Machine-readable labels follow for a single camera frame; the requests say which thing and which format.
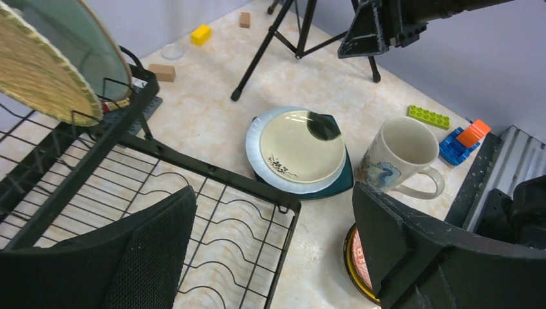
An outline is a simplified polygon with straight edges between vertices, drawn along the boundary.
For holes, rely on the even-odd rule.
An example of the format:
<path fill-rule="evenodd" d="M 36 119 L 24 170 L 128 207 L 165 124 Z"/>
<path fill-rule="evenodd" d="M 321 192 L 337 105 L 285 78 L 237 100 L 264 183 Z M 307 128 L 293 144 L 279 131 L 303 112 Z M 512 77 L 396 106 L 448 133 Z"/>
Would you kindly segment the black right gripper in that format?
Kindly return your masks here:
<path fill-rule="evenodd" d="M 419 40 L 430 21 L 507 2 L 509 0 L 382 1 L 380 6 L 380 1 L 360 1 L 337 55 L 340 59 L 382 55 L 388 46 L 406 47 Z"/>

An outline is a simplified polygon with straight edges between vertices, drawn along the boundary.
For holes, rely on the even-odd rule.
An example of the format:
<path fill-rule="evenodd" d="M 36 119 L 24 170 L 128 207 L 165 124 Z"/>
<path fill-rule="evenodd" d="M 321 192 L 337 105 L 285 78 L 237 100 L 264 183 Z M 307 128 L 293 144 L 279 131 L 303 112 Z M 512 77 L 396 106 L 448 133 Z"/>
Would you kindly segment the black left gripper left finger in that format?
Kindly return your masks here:
<path fill-rule="evenodd" d="M 1 253 L 2 308 L 171 308 L 197 205 L 187 186 L 97 230 Z"/>

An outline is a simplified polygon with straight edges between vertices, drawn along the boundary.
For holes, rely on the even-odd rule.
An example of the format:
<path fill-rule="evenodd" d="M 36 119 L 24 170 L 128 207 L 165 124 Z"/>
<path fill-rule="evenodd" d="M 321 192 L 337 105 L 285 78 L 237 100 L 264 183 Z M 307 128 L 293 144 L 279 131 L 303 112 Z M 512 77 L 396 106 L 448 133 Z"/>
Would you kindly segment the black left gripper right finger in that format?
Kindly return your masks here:
<path fill-rule="evenodd" d="M 353 212 L 383 308 L 544 308 L 545 251 L 460 229 L 356 183 Z"/>

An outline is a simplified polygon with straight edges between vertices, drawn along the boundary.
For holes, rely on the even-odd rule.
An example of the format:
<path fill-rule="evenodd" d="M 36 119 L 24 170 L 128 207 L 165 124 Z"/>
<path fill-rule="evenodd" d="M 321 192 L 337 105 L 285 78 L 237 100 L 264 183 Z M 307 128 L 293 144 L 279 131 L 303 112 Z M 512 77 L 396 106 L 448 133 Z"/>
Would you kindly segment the dark teal square plate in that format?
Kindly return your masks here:
<path fill-rule="evenodd" d="M 332 115 L 328 114 L 321 114 L 321 116 L 331 124 L 333 124 L 335 127 L 339 128 L 337 125 L 337 122 L 335 121 L 335 118 Z M 266 185 L 269 185 L 272 187 L 271 184 L 269 184 L 267 181 L 265 181 L 255 170 L 252 168 L 252 172 L 254 173 L 254 177 L 256 181 L 260 183 L 264 183 Z M 325 187 L 324 189 L 321 189 L 316 192 L 308 192 L 304 194 L 298 194 L 298 193 L 291 193 L 297 197 L 299 200 L 320 200 L 323 198 L 329 198 L 338 194 L 341 194 L 347 190 L 352 189 L 353 187 L 353 171 L 352 171 L 352 165 L 349 157 L 349 152 L 346 148 L 346 154 L 345 154 L 345 163 L 343 165 L 343 168 L 341 169 L 340 175 L 335 179 L 333 183 L 331 183 L 328 187 Z"/>

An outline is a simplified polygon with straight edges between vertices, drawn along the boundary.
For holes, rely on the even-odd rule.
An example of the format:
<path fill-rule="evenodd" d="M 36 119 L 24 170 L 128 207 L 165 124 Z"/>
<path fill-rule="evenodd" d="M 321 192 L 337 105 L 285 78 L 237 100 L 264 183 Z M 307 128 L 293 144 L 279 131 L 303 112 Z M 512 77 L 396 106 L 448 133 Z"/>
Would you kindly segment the black wire dish rack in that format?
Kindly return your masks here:
<path fill-rule="evenodd" d="M 142 115 L 157 79 L 137 58 L 130 68 L 135 106 L 110 126 L 1 100 L 1 253 L 52 247 L 190 186 L 197 210 L 171 308 L 270 308 L 299 200 L 161 143 Z"/>

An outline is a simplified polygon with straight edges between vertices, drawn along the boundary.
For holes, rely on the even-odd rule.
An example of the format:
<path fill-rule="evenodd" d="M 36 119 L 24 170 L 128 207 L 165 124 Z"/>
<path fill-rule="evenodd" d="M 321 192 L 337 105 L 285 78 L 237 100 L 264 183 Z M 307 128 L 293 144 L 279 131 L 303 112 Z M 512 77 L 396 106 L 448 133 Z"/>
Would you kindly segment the cream floral plate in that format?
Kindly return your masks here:
<path fill-rule="evenodd" d="M 346 163 L 340 129 L 323 114 L 286 111 L 265 123 L 260 155 L 274 175 L 290 183 L 315 184 L 336 178 Z"/>

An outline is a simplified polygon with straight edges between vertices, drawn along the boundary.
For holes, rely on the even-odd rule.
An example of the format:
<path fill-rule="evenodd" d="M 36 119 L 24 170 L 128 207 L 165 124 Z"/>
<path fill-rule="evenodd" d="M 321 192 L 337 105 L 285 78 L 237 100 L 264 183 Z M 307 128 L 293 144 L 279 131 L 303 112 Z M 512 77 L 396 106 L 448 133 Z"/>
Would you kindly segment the white plate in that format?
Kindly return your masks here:
<path fill-rule="evenodd" d="M 319 182 L 319 183 L 307 184 L 307 185 L 290 183 L 286 180 L 280 179 L 280 177 L 274 175 L 273 172 L 269 171 L 259 151 L 259 136 L 261 133 L 261 129 L 263 128 L 265 123 L 267 123 L 268 120 L 270 120 L 272 117 L 276 115 L 279 115 L 286 111 L 293 111 L 298 109 L 309 110 L 306 108 L 295 107 L 295 106 L 282 106 L 282 107 L 270 109 L 258 115 L 252 121 L 251 125 L 249 126 L 247 130 L 247 135 L 245 139 L 245 150 L 247 154 L 247 159 L 251 167 L 254 168 L 254 170 L 273 187 L 285 192 L 304 194 L 308 192 L 316 192 L 321 189 L 324 189 L 325 187 L 328 187 L 340 175 L 341 170 L 339 171 L 339 174 L 337 175 L 336 178 L 332 178 L 331 180 L 327 180 L 325 182 Z"/>

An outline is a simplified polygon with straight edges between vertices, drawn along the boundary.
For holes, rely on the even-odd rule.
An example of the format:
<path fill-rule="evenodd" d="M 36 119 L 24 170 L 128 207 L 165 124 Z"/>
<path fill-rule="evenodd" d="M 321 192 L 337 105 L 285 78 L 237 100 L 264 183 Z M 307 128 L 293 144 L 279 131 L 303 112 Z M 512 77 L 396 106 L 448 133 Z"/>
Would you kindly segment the yellow bamboo pattern plate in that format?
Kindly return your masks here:
<path fill-rule="evenodd" d="M 1 93 L 76 126 L 94 126 L 103 118 L 100 100 L 77 68 L 5 2 L 1 2 Z"/>

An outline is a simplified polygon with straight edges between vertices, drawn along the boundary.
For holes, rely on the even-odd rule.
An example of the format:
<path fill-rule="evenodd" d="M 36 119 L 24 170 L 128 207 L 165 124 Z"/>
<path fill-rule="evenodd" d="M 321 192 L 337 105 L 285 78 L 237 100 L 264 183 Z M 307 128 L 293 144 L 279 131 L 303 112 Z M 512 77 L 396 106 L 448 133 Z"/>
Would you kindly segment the light green flower plate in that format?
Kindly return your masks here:
<path fill-rule="evenodd" d="M 131 72 L 120 47 L 85 1 L 6 1 L 46 37 L 89 83 L 113 101 L 130 96 Z"/>

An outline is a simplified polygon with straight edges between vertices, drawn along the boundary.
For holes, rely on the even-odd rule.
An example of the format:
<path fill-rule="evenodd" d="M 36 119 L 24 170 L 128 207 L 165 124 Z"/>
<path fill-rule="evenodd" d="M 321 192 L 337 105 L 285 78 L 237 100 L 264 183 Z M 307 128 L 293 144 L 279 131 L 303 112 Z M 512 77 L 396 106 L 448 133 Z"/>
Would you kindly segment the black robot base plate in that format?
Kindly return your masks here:
<path fill-rule="evenodd" d="M 500 137 L 489 133 L 481 143 L 480 149 L 474 151 L 476 157 L 453 200 L 444 219 L 445 222 L 462 228 L 490 170 L 500 142 Z"/>

